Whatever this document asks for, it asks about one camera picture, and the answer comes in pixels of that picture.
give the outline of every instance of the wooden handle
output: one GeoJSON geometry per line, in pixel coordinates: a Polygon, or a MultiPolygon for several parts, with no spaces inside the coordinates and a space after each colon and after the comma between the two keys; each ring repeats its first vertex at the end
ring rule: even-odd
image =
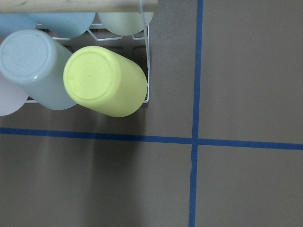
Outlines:
{"type": "MultiPolygon", "coordinates": [[[[0,13],[138,12],[139,0],[0,0],[0,13]]],[[[158,0],[142,0],[144,12],[155,12],[158,0]]]]}

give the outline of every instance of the white wire rack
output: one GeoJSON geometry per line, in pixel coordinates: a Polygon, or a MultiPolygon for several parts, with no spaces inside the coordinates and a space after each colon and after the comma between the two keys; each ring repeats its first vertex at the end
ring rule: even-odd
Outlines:
{"type": "MultiPolygon", "coordinates": [[[[142,5],[139,5],[139,10],[140,10],[140,14],[142,16],[142,20],[145,23],[145,19],[142,13],[142,5]]],[[[47,29],[46,27],[44,27],[42,24],[37,24],[36,26],[37,29],[47,29]]],[[[110,41],[110,42],[115,42],[117,40],[122,40],[124,37],[123,36],[115,36],[115,37],[107,37],[107,38],[97,38],[97,36],[95,35],[96,33],[98,33],[98,31],[104,30],[106,29],[102,23],[93,23],[90,25],[89,29],[87,30],[88,34],[91,35],[91,37],[97,41],[97,42],[105,42],[105,41],[110,41]]],[[[145,49],[146,49],[146,60],[147,60],[147,75],[146,75],[146,79],[147,79],[147,94],[146,94],[146,98],[143,101],[143,103],[148,103],[149,102],[149,94],[150,94],[150,34],[149,34],[149,26],[145,26],[144,30],[144,37],[135,37],[134,35],[132,35],[132,40],[134,42],[136,41],[145,41],[145,49]]],[[[69,42],[71,41],[71,39],[69,38],[62,38],[62,37],[53,37],[54,40],[57,41],[65,41],[65,42],[69,42]]],[[[27,100],[25,103],[28,104],[33,104],[33,103],[38,103],[36,100],[27,100]]]]}

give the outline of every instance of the cup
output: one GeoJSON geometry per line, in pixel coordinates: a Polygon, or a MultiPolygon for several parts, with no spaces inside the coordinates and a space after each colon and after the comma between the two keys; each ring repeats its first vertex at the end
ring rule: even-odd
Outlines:
{"type": "Polygon", "coordinates": [[[112,117],[134,113],[147,92],[145,74],[136,63],[99,46],[76,51],[63,80],[76,103],[112,117]]]}
{"type": "MultiPolygon", "coordinates": [[[[151,22],[153,12],[143,13],[146,25],[151,22]]],[[[117,35],[133,35],[141,32],[144,21],[138,12],[99,12],[98,17],[106,29],[117,35]]]]}
{"type": "Polygon", "coordinates": [[[30,13],[29,15],[63,38],[75,38],[85,33],[96,13],[30,13]]]}
{"type": "Polygon", "coordinates": [[[65,91],[63,70],[71,52],[48,34],[26,29],[14,32],[0,46],[0,71],[42,106],[62,110],[74,106],[65,91]]]}
{"type": "Polygon", "coordinates": [[[12,114],[26,102],[28,94],[0,74],[0,116],[12,114]]]}
{"type": "Polygon", "coordinates": [[[37,22],[26,13],[0,13],[0,36],[22,29],[34,29],[37,22]]]}

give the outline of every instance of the gray surface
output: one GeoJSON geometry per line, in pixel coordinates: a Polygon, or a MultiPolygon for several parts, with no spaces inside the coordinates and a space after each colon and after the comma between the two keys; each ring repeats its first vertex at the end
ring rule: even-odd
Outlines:
{"type": "Polygon", "coordinates": [[[200,147],[196,226],[302,226],[302,163],[302,151],[200,147]]]}
{"type": "Polygon", "coordinates": [[[2,227],[184,227],[190,146],[0,135],[2,227]]]}
{"type": "Polygon", "coordinates": [[[200,137],[303,143],[303,1],[205,0],[200,137]]]}
{"type": "MultiPolygon", "coordinates": [[[[1,117],[1,127],[191,137],[196,2],[160,1],[159,9],[150,23],[151,90],[148,106],[144,105],[129,117],[111,118],[80,106],[51,111],[26,104],[17,112],[1,117]]],[[[79,37],[72,42],[73,51],[92,43],[97,44],[91,38],[79,37]]],[[[119,46],[102,44],[121,51],[119,46]]]]}

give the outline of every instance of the blue line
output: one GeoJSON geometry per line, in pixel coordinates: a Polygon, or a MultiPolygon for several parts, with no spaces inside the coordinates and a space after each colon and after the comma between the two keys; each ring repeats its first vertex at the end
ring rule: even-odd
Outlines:
{"type": "Polygon", "coordinates": [[[201,58],[202,58],[202,18],[203,0],[197,3],[196,19],[196,56],[195,56],[195,81],[194,81],[194,107],[193,107],[193,131],[190,173],[190,196],[189,196],[189,227],[196,225],[196,186],[197,186],[197,159],[198,159],[198,136],[199,136],[199,112],[200,112],[200,85],[201,85],[201,58]]]}
{"type": "Polygon", "coordinates": [[[122,141],[155,142],[155,143],[192,144],[191,138],[120,135],[120,134],[75,132],[75,131],[48,131],[48,130],[33,130],[33,129],[0,128],[0,134],[48,136],[48,137],[95,139],[95,140],[122,140],[122,141]]]}
{"type": "Polygon", "coordinates": [[[285,149],[285,150],[303,150],[303,144],[298,143],[273,143],[242,140],[213,140],[199,139],[199,145],[241,147],[241,148],[267,148],[267,149],[285,149]]]}

